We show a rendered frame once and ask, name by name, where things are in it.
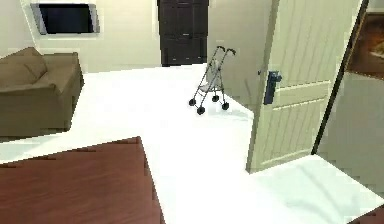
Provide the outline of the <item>brown sofa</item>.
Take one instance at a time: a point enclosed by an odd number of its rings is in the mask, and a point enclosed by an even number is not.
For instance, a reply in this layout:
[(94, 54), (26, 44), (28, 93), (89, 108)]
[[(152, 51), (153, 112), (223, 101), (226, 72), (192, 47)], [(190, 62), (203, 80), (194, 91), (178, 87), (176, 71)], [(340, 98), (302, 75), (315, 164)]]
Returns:
[(0, 141), (65, 132), (84, 85), (79, 56), (27, 47), (0, 59)]

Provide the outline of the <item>reddish brown wooden table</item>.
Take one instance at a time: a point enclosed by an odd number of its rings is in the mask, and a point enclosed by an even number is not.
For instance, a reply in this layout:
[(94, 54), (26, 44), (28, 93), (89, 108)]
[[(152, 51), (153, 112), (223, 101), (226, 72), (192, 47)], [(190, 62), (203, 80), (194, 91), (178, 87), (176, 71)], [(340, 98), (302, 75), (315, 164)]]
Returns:
[(139, 137), (0, 164), (0, 224), (166, 224)]

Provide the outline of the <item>brown framed wall picture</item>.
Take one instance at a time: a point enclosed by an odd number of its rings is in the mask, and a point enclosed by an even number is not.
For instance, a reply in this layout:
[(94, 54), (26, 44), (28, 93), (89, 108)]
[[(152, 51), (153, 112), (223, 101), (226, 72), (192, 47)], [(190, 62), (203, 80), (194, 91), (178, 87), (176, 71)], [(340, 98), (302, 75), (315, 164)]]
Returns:
[(384, 12), (364, 14), (346, 71), (384, 80)]

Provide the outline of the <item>dark brown room door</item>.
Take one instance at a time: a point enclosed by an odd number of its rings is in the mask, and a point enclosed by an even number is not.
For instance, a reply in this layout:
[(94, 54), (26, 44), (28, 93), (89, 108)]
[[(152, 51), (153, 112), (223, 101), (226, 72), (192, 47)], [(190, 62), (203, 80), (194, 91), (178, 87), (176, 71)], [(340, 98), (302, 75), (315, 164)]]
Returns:
[(207, 62), (209, 0), (157, 0), (163, 67)]

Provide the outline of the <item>wall-mounted television set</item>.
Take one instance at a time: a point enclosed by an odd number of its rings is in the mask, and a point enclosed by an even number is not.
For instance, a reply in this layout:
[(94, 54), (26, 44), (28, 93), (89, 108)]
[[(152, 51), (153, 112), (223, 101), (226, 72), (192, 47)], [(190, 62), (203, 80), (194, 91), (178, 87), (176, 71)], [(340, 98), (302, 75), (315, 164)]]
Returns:
[(95, 4), (31, 3), (36, 27), (41, 35), (99, 33)]

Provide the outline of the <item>cream panelled room door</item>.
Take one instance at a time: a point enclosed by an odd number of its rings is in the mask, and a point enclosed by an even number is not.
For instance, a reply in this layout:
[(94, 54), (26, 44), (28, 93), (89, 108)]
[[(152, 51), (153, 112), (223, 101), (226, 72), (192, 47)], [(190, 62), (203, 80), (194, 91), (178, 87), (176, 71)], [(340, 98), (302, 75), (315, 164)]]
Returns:
[[(359, 14), (369, 0), (272, 0), (246, 170), (255, 173), (308, 155)], [(278, 71), (273, 103), (267, 74)]]

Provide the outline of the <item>grey baby stroller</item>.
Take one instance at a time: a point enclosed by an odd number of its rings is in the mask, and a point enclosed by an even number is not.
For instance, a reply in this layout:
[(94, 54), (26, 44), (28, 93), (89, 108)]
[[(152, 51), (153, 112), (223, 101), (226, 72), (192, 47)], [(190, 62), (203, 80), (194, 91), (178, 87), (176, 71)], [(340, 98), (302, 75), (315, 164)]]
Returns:
[(196, 107), (198, 115), (205, 113), (203, 103), (210, 92), (214, 93), (212, 96), (213, 102), (219, 102), (224, 111), (229, 109), (229, 103), (225, 99), (225, 87), (221, 75), (222, 65), (228, 53), (233, 56), (236, 55), (236, 51), (232, 48), (225, 48), (220, 45), (216, 47), (193, 97), (188, 102), (190, 106)]

